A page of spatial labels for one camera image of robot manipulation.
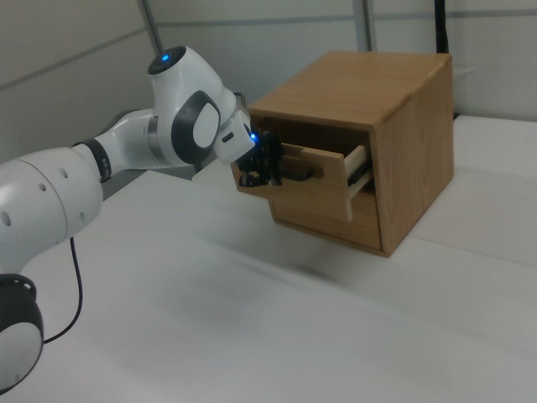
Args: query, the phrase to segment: wooden cabinet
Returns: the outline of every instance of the wooden cabinet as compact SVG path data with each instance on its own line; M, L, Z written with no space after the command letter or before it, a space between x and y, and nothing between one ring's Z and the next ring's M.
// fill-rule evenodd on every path
M453 176L449 55L333 51L249 111L313 176L237 189L301 231L389 256Z

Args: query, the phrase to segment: black cable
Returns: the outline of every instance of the black cable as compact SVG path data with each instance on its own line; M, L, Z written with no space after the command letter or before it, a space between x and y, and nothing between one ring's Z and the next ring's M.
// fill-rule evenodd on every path
M436 53L450 53L446 30L446 1L435 0Z
M64 334L70 331L70 329L75 326L76 320L81 314L82 311L82 300L84 297L84 294L82 292L82 278L81 278L81 270L78 267L78 259L76 258L76 249L75 249L75 239L71 237L70 239L70 252L73 255L73 263L75 264L75 272L76 272L76 282L78 283L78 308L76 309L75 317L73 317L73 320L70 321L70 324L61 332L53 336L52 338L47 338L44 341L44 344L53 342L57 338L61 338Z

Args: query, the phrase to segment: table surface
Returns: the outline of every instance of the table surface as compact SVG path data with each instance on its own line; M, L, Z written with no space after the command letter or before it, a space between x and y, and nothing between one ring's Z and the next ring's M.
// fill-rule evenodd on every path
M455 146L389 259L274 224L218 163L142 175L76 236L79 322L0 401L533 402L537 123L459 117ZM24 273L50 336L68 245Z

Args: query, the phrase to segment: black joint ring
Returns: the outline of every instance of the black joint ring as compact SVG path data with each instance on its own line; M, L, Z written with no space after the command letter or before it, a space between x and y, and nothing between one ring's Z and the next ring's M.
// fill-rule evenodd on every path
M95 162L99 168L99 174L101 175L101 183L108 181L110 176L112 176L112 167L110 166L108 154L101 143L95 139L86 139L75 145L78 144L84 144L93 154L93 158L95 158Z

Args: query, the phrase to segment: white wall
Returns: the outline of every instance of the white wall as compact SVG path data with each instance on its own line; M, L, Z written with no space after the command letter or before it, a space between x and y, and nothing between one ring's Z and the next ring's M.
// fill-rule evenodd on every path
M2 0L0 55L0 163L153 104L154 52L133 0Z
M373 6L379 51L435 51L434 2ZM537 2L446 1L446 11L456 111L537 121Z
M165 48L200 53L253 102L328 50L365 50L362 0L151 0Z

